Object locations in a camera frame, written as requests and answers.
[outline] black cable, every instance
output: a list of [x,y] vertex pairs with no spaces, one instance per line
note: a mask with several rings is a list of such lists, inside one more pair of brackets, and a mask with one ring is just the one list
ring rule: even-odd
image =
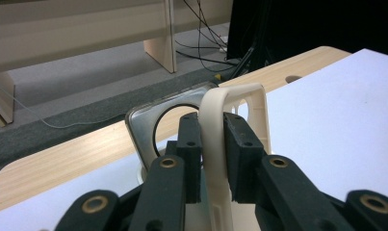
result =
[[203,23],[207,28],[208,28],[208,30],[209,30],[209,32],[211,32],[211,35],[212,34],[214,34],[214,35],[216,35],[219,39],[220,39],[220,41],[224,44],[224,45],[226,45],[227,46],[227,44],[218,36],[218,34],[215,32],[215,31],[213,31],[210,27],[209,27],[209,25],[208,25],[208,23],[206,23],[206,21],[204,21],[204,20],[202,20],[202,18],[200,17],[200,12],[202,12],[202,9],[200,8],[200,1],[197,1],[198,2],[198,5],[199,5],[199,15],[194,11],[194,9],[188,4],[188,2],[186,1],[186,0],[184,0],[184,3],[187,5],[187,7],[194,13],[194,15],[199,19],[199,21],[201,22],[201,23]]
[[218,47],[215,47],[215,46],[200,46],[200,47],[197,47],[197,46],[189,46],[189,45],[184,45],[180,42],[178,42],[177,40],[175,41],[178,45],[180,46],[184,46],[184,47],[187,47],[187,48],[192,48],[192,49],[196,49],[196,48],[200,48],[200,49],[220,49]]
[[176,53],[178,53],[178,54],[180,54],[182,56],[191,58],[191,59],[202,60],[202,61],[211,62],[211,63],[217,63],[217,64],[227,64],[227,65],[236,66],[236,64],[232,64],[232,63],[229,63],[229,62],[222,62],[222,61],[216,61],[216,60],[209,60],[209,59],[205,59],[205,58],[199,58],[198,56],[188,55],[188,54],[182,53],[180,51],[176,51]]

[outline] electrical cable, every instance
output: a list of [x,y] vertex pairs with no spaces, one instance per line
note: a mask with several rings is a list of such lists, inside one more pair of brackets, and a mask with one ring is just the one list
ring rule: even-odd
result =
[[176,51],[176,53],[178,53],[178,54],[180,54],[182,56],[188,57],[188,58],[192,58],[192,59],[203,60],[203,61],[206,61],[206,62],[217,63],[217,64],[228,64],[228,65],[236,66],[236,64],[232,64],[232,63],[229,63],[229,62],[222,62],[222,61],[215,61],[215,60],[208,60],[208,59],[204,59],[204,58],[199,58],[197,56],[188,55],[188,54],[182,53],[180,51]]
[[[192,48],[192,49],[198,48],[197,46],[184,45],[184,44],[178,42],[177,40],[176,40],[175,42],[176,42],[178,45],[184,46],[184,47],[187,47],[187,48]],[[218,50],[219,50],[219,48],[218,48],[218,47],[215,47],[215,46],[200,46],[199,48],[201,48],[201,49],[218,49]]]
[[18,103],[22,108],[24,108],[25,110],[29,111],[32,115],[34,115],[37,119],[39,119],[43,124],[45,124],[46,126],[48,127],[51,127],[51,128],[55,128],[55,129],[65,129],[65,128],[69,128],[69,127],[73,127],[73,126],[79,126],[79,125],[92,125],[92,124],[96,124],[96,123],[102,123],[102,122],[106,122],[110,119],[113,119],[117,116],[123,116],[123,115],[126,115],[126,113],[121,113],[121,114],[118,114],[118,115],[115,115],[115,116],[112,116],[112,117],[109,117],[109,118],[106,118],[106,119],[102,119],[102,120],[98,120],[98,121],[94,121],[94,122],[75,122],[75,123],[71,123],[71,124],[68,124],[66,126],[57,126],[57,125],[53,125],[53,124],[50,124],[48,122],[46,122],[44,120],[44,118],[42,118],[38,113],[36,113],[35,111],[33,111],[32,109],[26,107],[23,103],[21,103],[18,99],[16,99],[13,95],[9,94],[4,88],[2,88],[0,86],[0,90],[2,92],[4,92],[6,95],[8,95],[8,97],[10,97],[11,99],[13,99],[16,103]]
[[211,32],[211,35],[212,35],[212,34],[216,35],[216,36],[220,39],[220,41],[221,41],[225,46],[227,46],[226,42],[224,42],[224,41],[218,36],[218,34],[217,34],[214,30],[212,30],[212,29],[209,27],[208,23],[207,23],[206,21],[202,20],[202,18],[200,17],[200,15],[201,15],[200,12],[202,12],[202,9],[201,9],[201,7],[200,7],[200,1],[197,1],[197,2],[198,2],[198,5],[199,5],[199,15],[194,11],[194,9],[191,7],[191,5],[189,5],[188,2],[187,2],[186,0],[184,0],[184,3],[187,5],[187,7],[191,10],[191,12],[194,13],[194,15],[199,19],[199,21],[200,21],[201,23],[203,23],[203,24],[208,28],[208,30]]

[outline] round hole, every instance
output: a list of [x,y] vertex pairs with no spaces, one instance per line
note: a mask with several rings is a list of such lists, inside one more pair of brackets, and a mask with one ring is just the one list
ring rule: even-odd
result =
[[281,158],[271,158],[270,163],[275,167],[286,167],[288,165],[287,161]]
[[317,226],[319,229],[324,231],[335,231],[337,230],[337,226],[335,224],[327,219],[319,219],[317,221]]
[[154,150],[157,156],[163,156],[165,154],[168,141],[177,140],[179,118],[189,119],[184,115],[194,112],[197,112],[194,106],[181,105],[169,109],[160,116],[152,138],[154,140],[153,143],[155,143]]
[[388,214],[388,202],[376,195],[363,194],[359,198],[367,208],[381,214]]
[[163,230],[163,223],[158,219],[154,219],[146,224],[145,230],[146,231],[161,231],[161,230]]
[[94,214],[104,209],[108,203],[109,200],[106,196],[96,195],[86,200],[82,209],[86,214]]
[[296,76],[296,75],[290,75],[290,76],[287,76],[287,77],[286,77],[286,83],[287,83],[287,84],[291,84],[291,83],[293,83],[294,81],[299,80],[299,79],[301,79],[301,77]]
[[176,166],[176,161],[171,159],[171,158],[166,158],[166,159],[161,161],[160,166],[161,167],[167,167],[167,168],[175,167]]

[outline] white tabletop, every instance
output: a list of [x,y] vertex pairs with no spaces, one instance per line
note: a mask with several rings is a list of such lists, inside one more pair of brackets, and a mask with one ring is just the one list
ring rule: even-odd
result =
[[272,150],[319,190],[388,196],[388,56],[361,50],[268,93]]

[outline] black plastic part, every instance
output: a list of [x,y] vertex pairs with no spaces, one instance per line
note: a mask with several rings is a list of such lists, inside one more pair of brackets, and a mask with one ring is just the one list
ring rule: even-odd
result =
[[292,160],[264,157],[261,179],[286,230],[353,230]]
[[142,186],[143,184],[137,186],[119,198],[119,207],[117,209],[118,218],[121,219],[119,230],[128,230],[142,191]]
[[177,231],[185,222],[184,161],[175,155],[154,160],[128,230]]
[[260,230],[284,231],[283,223],[276,213],[272,213],[272,211],[256,204],[255,215],[257,222],[259,223]]
[[59,221],[56,231],[117,230],[118,197],[110,191],[92,191],[80,196]]
[[227,174],[232,199],[256,203],[260,194],[257,171],[266,151],[247,122],[239,115],[225,113],[224,140]]
[[356,230],[388,230],[388,197],[372,191],[352,191],[345,216]]
[[185,161],[187,203],[198,203],[200,202],[202,142],[197,113],[186,114],[180,118],[176,155]]

